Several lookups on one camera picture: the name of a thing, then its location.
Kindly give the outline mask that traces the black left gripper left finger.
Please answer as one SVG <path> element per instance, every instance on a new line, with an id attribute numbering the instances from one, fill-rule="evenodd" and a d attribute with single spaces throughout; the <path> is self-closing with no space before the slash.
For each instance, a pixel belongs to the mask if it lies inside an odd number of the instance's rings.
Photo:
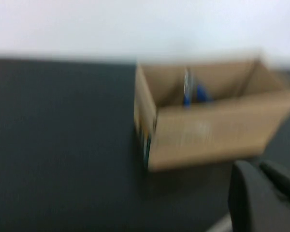
<path id="1" fill-rule="evenodd" d="M 247 161 L 232 166 L 228 208 L 235 232 L 290 232 L 290 195 Z"/>

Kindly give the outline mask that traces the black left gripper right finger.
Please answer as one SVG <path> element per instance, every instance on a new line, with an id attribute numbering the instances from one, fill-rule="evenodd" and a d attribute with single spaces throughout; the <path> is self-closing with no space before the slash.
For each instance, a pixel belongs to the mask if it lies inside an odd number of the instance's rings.
<path id="1" fill-rule="evenodd" d="M 270 160 L 262 161 L 259 164 L 263 173 L 283 193 L 290 195 L 290 170 Z"/>

